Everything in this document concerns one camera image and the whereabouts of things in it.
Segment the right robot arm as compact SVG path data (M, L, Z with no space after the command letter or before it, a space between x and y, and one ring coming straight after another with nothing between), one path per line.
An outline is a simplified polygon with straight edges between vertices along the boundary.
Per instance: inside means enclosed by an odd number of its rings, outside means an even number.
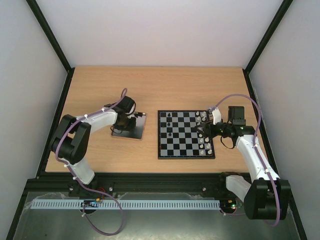
M228 120L224 122L220 110L205 111L208 120L196 126L205 139L230 138L233 147L244 158L251 182L239 174L231 174L218 183L218 191L229 196L234 193L244 204L244 213L250 220L284 220L287 216L291 186L281 179L264 155L256 130L247 125L245 109L229 106Z

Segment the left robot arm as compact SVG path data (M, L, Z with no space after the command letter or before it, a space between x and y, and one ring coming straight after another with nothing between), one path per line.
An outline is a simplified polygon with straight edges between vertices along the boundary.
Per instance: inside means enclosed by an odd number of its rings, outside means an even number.
M57 161L69 169L75 180L89 185L95 177L85 158L90 135L104 127L113 127L119 131L133 130L136 119L131 115L135 107L132 98L123 96L117 102L90 114L64 115L50 140L50 150Z

